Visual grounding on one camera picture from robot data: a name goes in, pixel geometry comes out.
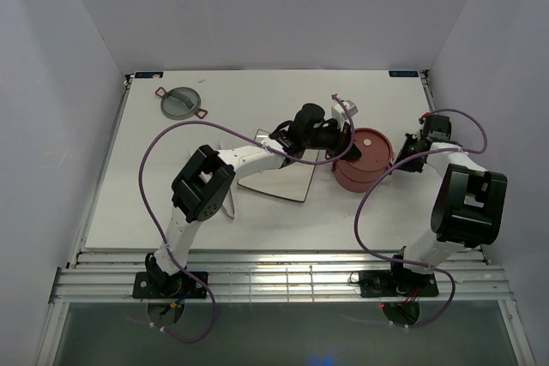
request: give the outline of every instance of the white table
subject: white table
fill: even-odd
[[[160,237],[137,188],[137,170],[150,141],[174,122],[160,111],[157,87],[187,86],[202,97],[206,120],[253,138],[293,119],[302,104],[314,102],[327,112],[332,93],[359,108],[357,127],[381,131],[395,154],[405,133],[414,132],[428,111],[419,78],[391,78],[387,71],[257,70],[171,71],[161,79],[134,79],[112,155],[89,227],[86,249],[150,250]],[[148,160],[145,190],[160,222],[171,211],[170,185],[189,154],[203,144],[238,147],[245,143],[217,129],[187,126],[163,138]],[[429,229],[439,176],[394,173],[374,192],[362,213],[361,233],[374,249],[399,249]],[[353,217],[361,195],[344,190],[329,165],[317,166],[305,203],[284,201],[235,187],[236,219],[217,213],[202,225],[194,249],[356,250]]]

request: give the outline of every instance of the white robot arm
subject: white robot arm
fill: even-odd
[[[353,102],[342,101],[350,116],[357,113]],[[167,245],[162,244],[147,255],[145,284],[148,291],[134,288],[134,297],[161,297],[180,294],[184,278],[170,253],[185,267],[190,247],[202,223],[221,208],[233,182],[260,171],[280,169],[300,159],[306,149],[326,150],[330,158],[343,154],[342,159],[357,159],[362,153],[351,144],[347,114],[338,104],[332,108],[333,118],[325,120],[322,107],[306,104],[293,121],[281,123],[260,146],[245,146],[215,151],[210,146],[199,147],[172,183],[172,217],[166,231]],[[270,152],[267,147],[287,156]],[[136,285],[143,273],[138,273]]]
[[[283,150],[280,143],[270,138],[263,139],[261,143],[264,147],[272,147],[279,151]],[[286,158],[279,154],[272,153],[263,147],[244,146],[237,149],[220,150],[219,160],[234,169],[235,174],[232,180],[237,182],[243,177],[253,175],[260,171],[280,169]],[[209,176],[202,175],[201,179],[206,183]],[[209,218],[213,216],[221,204],[222,201],[221,203],[217,202],[206,206],[204,217]],[[190,246],[194,242],[195,236],[202,223],[203,220],[188,222],[184,211],[180,207],[172,207],[172,217],[170,218],[170,224],[166,231],[166,237],[171,252],[182,266],[186,266],[187,264]],[[168,276],[172,276],[179,272],[178,267],[175,266],[172,259],[170,259],[164,243],[154,253],[154,258],[160,269],[167,273]]]
[[[431,150],[449,147],[459,148],[458,145],[453,143],[435,142],[431,144]],[[486,171],[484,167],[474,163],[464,152],[431,154],[427,156],[426,163],[434,168],[442,178],[444,178],[450,165],[466,167],[469,171],[480,177],[484,176]],[[469,196],[466,198],[466,202],[474,204],[473,198]],[[417,241],[404,249],[404,259],[407,261],[421,261],[428,264],[430,267],[437,267],[454,253],[461,252],[465,249],[464,243],[451,241],[440,242],[432,231],[426,231]],[[432,273],[432,269],[428,267],[410,264],[405,264],[404,267],[416,273]]]

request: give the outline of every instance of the red cylinder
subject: red cylinder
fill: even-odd
[[[356,129],[354,144],[362,152],[362,157],[335,162],[335,180],[347,190],[363,193],[390,168],[395,155],[389,139],[374,129]]]

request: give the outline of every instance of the cable clip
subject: cable clip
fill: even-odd
[[[265,141],[261,142],[261,149],[263,149],[267,153],[272,153],[269,149],[271,146],[269,146]]]

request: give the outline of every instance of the black bracket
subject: black bracket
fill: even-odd
[[[498,237],[506,190],[507,177],[501,173],[477,176],[465,166],[449,164],[431,214],[437,240],[466,248],[492,244]],[[468,195],[474,195],[478,205],[467,204]]]
[[[211,175],[204,182],[202,174]],[[172,183],[173,206],[181,209],[187,222],[210,219],[223,205],[236,172],[226,165],[219,152],[200,146]]]
[[[199,278],[206,285],[208,284],[208,272],[191,272],[197,278]],[[176,300],[179,297],[188,294],[187,299],[204,299],[206,297],[206,290],[195,280],[178,273],[174,275],[178,277],[178,291],[170,299]],[[166,295],[159,292],[158,287],[155,287],[150,280],[150,276],[147,272],[139,272],[136,274],[136,280],[134,282],[134,290],[131,294],[134,299],[166,299]]]
[[[438,296],[434,274],[426,274],[425,283],[418,288],[418,297]],[[390,270],[362,270],[359,272],[361,297],[406,297],[414,290],[400,289]]]

